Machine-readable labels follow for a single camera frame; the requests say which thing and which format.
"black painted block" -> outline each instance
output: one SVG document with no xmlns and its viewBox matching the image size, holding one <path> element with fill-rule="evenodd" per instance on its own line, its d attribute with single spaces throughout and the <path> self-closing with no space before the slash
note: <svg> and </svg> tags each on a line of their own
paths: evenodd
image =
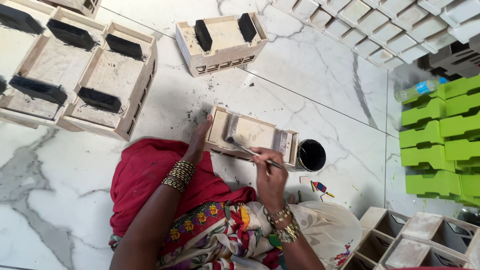
<svg viewBox="0 0 480 270">
<path fill-rule="evenodd" d="M 26 12 L 0 4 L 0 23 L 20 31 L 40 35 L 43 27 Z"/>
<path fill-rule="evenodd" d="M 90 88 L 82 87 L 80 91 L 78 91 L 78 97 L 80 97 L 86 104 L 101 110 L 115 113 L 120 110 L 121 102 L 118 97 L 98 92 Z"/>
<path fill-rule="evenodd" d="M 91 50 L 95 44 L 87 30 L 76 26 L 50 19 L 47 27 L 56 38 L 75 47 Z"/>
<path fill-rule="evenodd" d="M 251 42 L 255 35 L 257 34 L 257 29 L 253 25 L 252 19 L 248 15 L 248 13 L 244 13 L 241 15 L 239 19 L 239 27 L 240 32 L 243 36 L 243 39 L 246 42 Z"/>
<path fill-rule="evenodd" d="M 203 20 L 197 20 L 195 23 L 195 35 L 198 43 L 204 51 L 209 51 L 212 48 L 212 37 L 208 32 L 207 26 Z"/>
<path fill-rule="evenodd" d="M 110 49 L 122 53 L 124 55 L 131 56 L 133 58 L 140 59 L 142 58 L 142 47 L 140 44 L 128 41 L 121 37 L 108 34 L 105 39 L 110 46 Z"/>
<path fill-rule="evenodd" d="M 67 99 L 67 94 L 60 90 L 60 86 L 48 85 L 17 75 L 10 80 L 10 85 L 33 98 L 41 98 L 59 105 L 63 105 Z"/>
</svg>

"bottle label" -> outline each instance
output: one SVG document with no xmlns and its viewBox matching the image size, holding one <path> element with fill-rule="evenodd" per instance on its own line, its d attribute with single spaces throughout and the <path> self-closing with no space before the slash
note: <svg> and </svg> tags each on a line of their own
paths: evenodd
<svg viewBox="0 0 480 270">
<path fill-rule="evenodd" d="M 421 95 L 430 93 L 431 91 L 427 87 L 427 82 L 417 84 L 417 92 Z"/>
</svg>

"woman's left hand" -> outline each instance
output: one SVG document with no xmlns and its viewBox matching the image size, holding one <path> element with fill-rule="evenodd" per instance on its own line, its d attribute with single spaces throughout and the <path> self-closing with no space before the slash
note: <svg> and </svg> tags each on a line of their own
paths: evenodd
<svg viewBox="0 0 480 270">
<path fill-rule="evenodd" d="M 212 126 L 212 123 L 213 116 L 209 114 L 205 122 L 197 126 L 190 139 L 190 146 L 181 160 L 188 161 L 194 166 L 197 166 L 202 161 L 207 131 Z"/>
</svg>

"white marble tile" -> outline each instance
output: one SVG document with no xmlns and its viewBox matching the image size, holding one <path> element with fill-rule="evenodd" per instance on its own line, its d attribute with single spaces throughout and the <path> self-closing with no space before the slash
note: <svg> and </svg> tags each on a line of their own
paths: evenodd
<svg viewBox="0 0 480 270">
<path fill-rule="evenodd" d="M 102 7 L 170 37 L 175 22 L 258 12 L 270 42 L 243 69 L 349 117 L 385 131 L 387 70 L 375 67 L 338 42 L 273 7 L 266 0 L 174 2 L 103 0 Z M 362 66 L 359 72 L 356 66 Z"/>
<path fill-rule="evenodd" d="M 411 217 L 416 212 L 427 212 L 457 218 L 462 209 L 469 210 L 462 204 L 450 200 L 417 198 L 414 194 L 405 193 L 406 167 L 400 165 L 400 144 L 395 137 L 387 135 L 385 205 L 387 209 Z"/>
<path fill-rule="evenodd" d="M 183 68 L 174 39 L 105 12 L 99 13 L 102 21 L 114 19 L 157 37 L 161 61 L 132 142 L 0 124 L 0 134 L 5 134 L 0 140 L 0 211 L 8 216 L 0 232 L 15 232 L 0 234 L 2 243 L 14 243 L 8 253 L 0 253 L 0 265 L 106 269 L 113 254 L 108 246 L 109 188 L 121 151 L 144 137 L 189 142 L 213 104 L 296 130 L 301 140 L 316 139 L 325 147 L 325 167 L 317 173 L 290 174 L 287 192 L 298 195 L 302 190 L 304 200 L 318 200 L 319 192 L 300 185 L 299 177 L 308 175 L 336 196 L 324 198 L 357 217 L 369 206 L 384 206 L 385 133 L 239 68 L 193 78 Z M 360 80 L 361 87 L 370 83 Z M 212 158 L 215 172 L 232 188 L 255 187 L 253 164 L 214 154 Z"/>
</svg>

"black paint can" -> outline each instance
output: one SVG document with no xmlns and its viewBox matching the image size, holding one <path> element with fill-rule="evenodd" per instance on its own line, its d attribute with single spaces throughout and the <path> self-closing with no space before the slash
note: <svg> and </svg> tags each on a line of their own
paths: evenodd
<svg viewBox="0 0 480 270">
<path fill-rule="evenodd" d="M 317 141 L 306 139 L 299 143 L 295 167 L 287 168 L 290 172 L 317 172 L 326 162 L 324 147 Z"/>
</svg>

